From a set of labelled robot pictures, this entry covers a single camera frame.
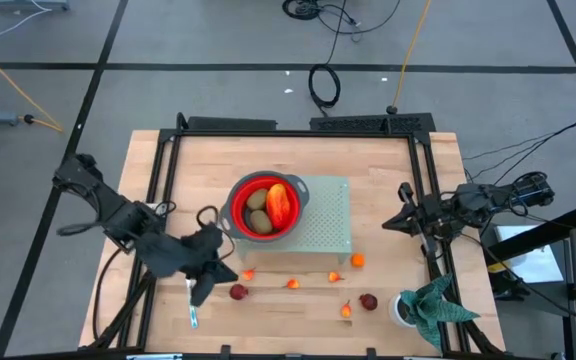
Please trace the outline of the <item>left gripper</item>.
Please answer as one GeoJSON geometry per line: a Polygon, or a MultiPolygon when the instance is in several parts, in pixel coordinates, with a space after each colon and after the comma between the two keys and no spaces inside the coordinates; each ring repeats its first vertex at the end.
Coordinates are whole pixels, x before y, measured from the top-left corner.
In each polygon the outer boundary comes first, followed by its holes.
{"type": "Polygon", "coordinates": [[[222,232],[214,224],[202,226],[189,237],[193,254],[189,265],[185,265],[186,280],[194,280],[190,290],[190,304],[201,306],[216,284],[236,282],[238,275],[219,260],[218,249],[223,243],[222,232]]]}

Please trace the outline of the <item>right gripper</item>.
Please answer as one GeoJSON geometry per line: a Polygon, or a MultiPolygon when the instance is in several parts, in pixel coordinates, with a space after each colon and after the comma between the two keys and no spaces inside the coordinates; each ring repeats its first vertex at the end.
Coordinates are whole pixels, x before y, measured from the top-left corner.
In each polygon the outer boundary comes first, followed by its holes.
{"type": "Polygon", "coordinates": [[[419,235],[425,256],[435,258],[437,252],[435,227],[440,217],[438,198],[434,194],[423,195],[418,202],[415,202],[414,192],[408,182],[400,185],[398,195],[404,202],[402,210],[385,221],[382,228],[408,235],[419,235]]]}

